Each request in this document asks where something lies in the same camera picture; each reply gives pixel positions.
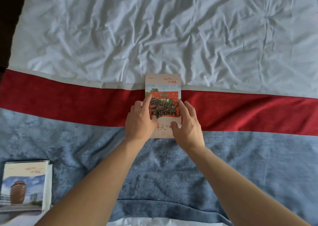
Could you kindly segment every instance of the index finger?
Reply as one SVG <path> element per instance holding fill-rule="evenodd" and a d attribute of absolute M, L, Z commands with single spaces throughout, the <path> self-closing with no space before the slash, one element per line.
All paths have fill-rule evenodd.
<path fill-rule="evenodd" d="M 184 119 L 187 119 L 190 117 L 190 114 L 189 114 L 189 110 L 188 108 L 184 105 L 183 101 L 182 100 L 179 100 L 179 106 L 180 106 L 180 109 L 181 109 L 181 113 L 183 115 L 183 118 Z"/>
<path fill-rule="evenodd" d="M 145 109 L 149 109 L 149 104 L 150 104 L 150 100 L 152 98 L 152 95 L 149 94 L 142 102 L 142 108 L 145 108 Z"/>

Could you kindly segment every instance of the booklet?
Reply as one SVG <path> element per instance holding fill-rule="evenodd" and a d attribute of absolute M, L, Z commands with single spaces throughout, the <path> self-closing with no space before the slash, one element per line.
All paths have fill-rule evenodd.
<path fill-rule="evenodd" d="M 51 207 L 52 165 L 49 161 L 7 162 L 0 194 L 0 223 L 19 215 L 40 215 Z"/>
<path fill-rule="evenodd" d="M 157 128 L 151 138 L 173 138 L 171 122 L 181 126 L 181 76 L 180 74 L 146 74 L 146 96 L 152 95 L 150 115 L 156 115 Z"/>

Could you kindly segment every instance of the person's left hand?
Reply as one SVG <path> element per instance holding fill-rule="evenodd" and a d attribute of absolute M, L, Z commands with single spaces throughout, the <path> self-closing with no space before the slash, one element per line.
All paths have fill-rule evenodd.
<path fill-rule="evenodd" d="M 144 144 L 157 126 L 157 117 L 149 115 L 151 94 L 143 101 L 136 101 L 131 107 L 125 122 L 126 140 L 139 140 Z"/>

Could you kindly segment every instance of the brown jar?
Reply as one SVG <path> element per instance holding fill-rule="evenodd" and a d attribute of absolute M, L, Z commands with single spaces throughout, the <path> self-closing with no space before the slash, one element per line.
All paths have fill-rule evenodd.
<path fill-rule="evenodd" d="M 26 196 L 26 184 L 23 181 L 17 181 L 11 186 L 10 201 L 11 204 L 22 204 Z"/>

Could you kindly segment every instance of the bed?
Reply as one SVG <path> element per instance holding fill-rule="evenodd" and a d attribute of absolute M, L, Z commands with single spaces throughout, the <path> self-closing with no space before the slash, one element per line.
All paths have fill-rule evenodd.
<path fill-rule="evenodd" d="M 51 160 L 56 203 L 124 138 L 145 73 L 180 73 L 206 146 L 318 225 L 317 1 L 25 0 L 0 162 Z M 231 225 L 173 139 L 146 143 L 110 220 L 157 217 Z"/>

